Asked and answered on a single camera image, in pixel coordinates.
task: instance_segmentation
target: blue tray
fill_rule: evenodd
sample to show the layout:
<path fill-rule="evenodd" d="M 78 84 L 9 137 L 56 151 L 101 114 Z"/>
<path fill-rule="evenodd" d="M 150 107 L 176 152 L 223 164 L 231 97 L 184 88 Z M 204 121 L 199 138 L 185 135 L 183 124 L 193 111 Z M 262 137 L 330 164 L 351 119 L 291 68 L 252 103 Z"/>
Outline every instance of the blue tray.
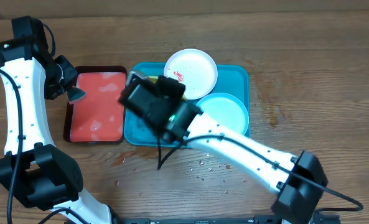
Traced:
<path fill-rule="evenodd" d="M 163 75 L 165 64 L 160 62 L 142 62 L 134 66 L 133 70 L 140 70 L 147 76 L 158 76 Z M 249 77 L 245 69 L 237 65 L 217 65 L 217 71 L 217 82 L 211 93 L 228 93 L 237 97 L 245 105 L 249 113 Z M 198 100 L 191 100 L 191 102 L 196 104 Z M 156 138 L 146 127 L 144 121 L 128 110 L 125 112 L 123 135 L 129 143 L 137 146 L 157 146 Z M 251 137 L 250 125 L 245 136 Z M 161 141 L 161 145 L 174 147 L 177 144 L 168 144 Z"/>

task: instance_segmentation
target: sauce stain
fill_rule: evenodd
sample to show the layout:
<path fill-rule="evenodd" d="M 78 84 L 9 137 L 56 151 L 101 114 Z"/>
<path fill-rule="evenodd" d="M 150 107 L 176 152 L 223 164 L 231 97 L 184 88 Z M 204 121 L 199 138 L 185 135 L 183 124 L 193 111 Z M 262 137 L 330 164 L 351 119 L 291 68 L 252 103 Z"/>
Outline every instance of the sauce stain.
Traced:
<path fill-rule="evenodd" d="M 253 76 L 262 114 L 270 126 L 277 128 L 280 120 L 292 120 L 292 115 L 286 111 L 283 101 L 291 101 L 298 95 L 300 83 L 285 71 L 266 74 L 259 68 L 253 71 Z"/>
<path fill-rule="evenodd" d="M 114 159 L 111 167 L 119 166 L 122 163 L 124 163 L 124 160 L 132 157 L 132 156 L 138 156 L 142 159 L 158 159 L 158 149 L 155 147 L 142 147 L 137 146 L 135 148 L 131 148 L 130 151 L 124 152 L 120 154 L 117 158 Z"/>
<path fill-rule="evenodd" d="M 126 158 L 129 158 L 134 155 L 133 151 L 128 151 L 120 154 L 117 158 L 114 159 L 114 162 L 111 164 L 111 167 L 121 165 Z"/>

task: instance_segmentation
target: black cable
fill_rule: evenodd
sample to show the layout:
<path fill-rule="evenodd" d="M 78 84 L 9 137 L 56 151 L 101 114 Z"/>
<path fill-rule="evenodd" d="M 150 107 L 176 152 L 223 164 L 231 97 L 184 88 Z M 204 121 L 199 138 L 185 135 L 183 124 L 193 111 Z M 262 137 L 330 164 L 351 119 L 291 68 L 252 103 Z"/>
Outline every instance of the black cable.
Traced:
<path fill-rule="evenodd" d="M 267 159 L 266 157 L 262 156 L 261 154 L 255 152 L 253 149 L 249 148 L 248 146 L 234 140 L 234 139 L 231 139 L 231 138 L 228 138 L 228 137 L 225 137 L 225 136 L 219 136 L 219 135 L 214 135 L 214 134 L 208 134 L 208 135 L 204 135 L 204 136 L 197 136 L 197 137 L 194 137 L 194 138 L 190 138 L 190 139 L 187 139 L 183 142 L 181 142 L 178 146 L 176 146 L 175 148 L 173 148 L 172 150 L 170 150 L 170 152 L 164 157 L 164 159 L 161 161 L 161 166 L 162 164 L 166 161 L 166 159 L 171 155 L 173 154 L 174 151 L 176 151 L 178 148 L 180 148 L 182 145 L 187 145 L 188 143 L 192 142 L 192 141 L 195 141 L 195 140 L 199 140 L 199 139 L 219 139 L 219 140 L 226 140 L 226 141 L 229 141 L 229 142 L 232 142 L 234 144 L 236 144 L 237 146 L 240 146 L 250 152 L 252 152 L 255 156 L 259 157 L 260 159 L 264 160 L 265 162 L 267 163 L 270 163 L 271 165 L 273 165 L 275 168 L 277 169 L 280 169 L 282 171 L 284 171 L 285 173 L 293 176 L 293 177 L 296 177 L 304 182 L 307 182 L 308 184 L 311 184 L 313 185 L 314 187 L 317 187 L 318 189 L 320 190 L 323 190 L 324 192 L 327 192 L 329 194 L 332 194 L 333 196 L 336 196 L 338 198 L 342 198 L 350 203 L 353 203 L 355 205 L 357 205 L 358 207 L 356 208 L 320 208 L 320 209 L 317 209 L 315 212 L 326 212 L 326 211 L 333 211 L 333 212 L 358 212 L 358 211 L 361 211 L 364 209 L 364 206 L 361 202 L 351 198 L 351 197 L 348 197 L 346 195 L 343 195 L 339 192 L 336 192 L 334 190 L 331 190 L 327 187 L 324 187 L 323 185 L 320 185 L 320 184 L 317 184 L 315 183 L 314 181 L 312 180 L 309 180 L 299 174 L 296 174 L 290 170 L 287 170 L 283 167 L 281 167 L 280 165 L 277 165 L 276 163 L 274 163 L 273 161 Z"/>
<path fill-rule="evenodd" d="M 157 137 L 157 145 L 158 145 L 158 169 L 160 169 L 159 166 L 161 166 L 162 149 L 161 149 L 161 141 L 159 140 L 159 137 Z"/>
<path fill-rule="evenodd" d="M 158 169 L 161 169 L 162 165 L 165 161 L 175 152 L 176 150 L 180 149 L 183 146 L 184 142 L 181 141 L 177 146 L 173 147 L 165 156 L 164 158 L 158 162 Z"/>
<path fill-rule="evenodd" d="M 50 33 L 50 36 L 52 36 L 52 51 L 50 52 L 50 56 L 54 57 L 54 55 L 55 55 L 55 42 L 54 42 L 53 32 L 50 29 L 50 27 L 48 25 L 46 25 L 45 23 L 43 23 L 43 26 L 48 30 L 48 32 Z"/>
<path fill-rule="evenodd" d="M 12 177 L 11 177 L 11 183 L 10 183 L 10 188 L 9 188 L 9 196 L 7 198 L 7 223 L 12 224 L 12 218 L 11 218 L 12 197 L 13 197 L 13 194 L 14 194 L 14 184 L 16 183 L 18 167 L 20 166 L 22 143 L 23 143 L 23 140 L 24 140 L 24 134 L 23 134 L 24 132 L 22 130 L 22 106 L 21 106 L 20 93 L 18 92 L 18 86 L 16 85 L 14 80 L 9 76 L 9 74 L 7 74 L 5 71 L 3 71 L 1 69 L 0 69 L 0 74 L 5 76 L 12 85 L 14 93 L 16 94 L 17 112 L 18 112 L 18 150 L 17 150 L 17 156 L 16 156 L 16 164 L 14 164 L 14 170 L 12 172 Z"/>
<path fill-rule="evenodd" d="M 88 224 L 88 222 L 86 222 L 80 215 L 78 215 L 76 212 L 74 212 L 73 210 L 69 209 L 69 208 L 60 208 L 57 209 L 56 211 L 50 213 L 49 215 L 47 215 L 44 219 L 42 219 L 42 221 L 40 221 L 38 224 L 43 224 L 45 223 L 47 220 L 49 220 L 50 218 L 52 218 L 55 214 L 60 213 L 60 212 L 66 212 L 67 214 L 71 213 L 75 218 L 77 218 L 81 223 L 83 224 Z"/>

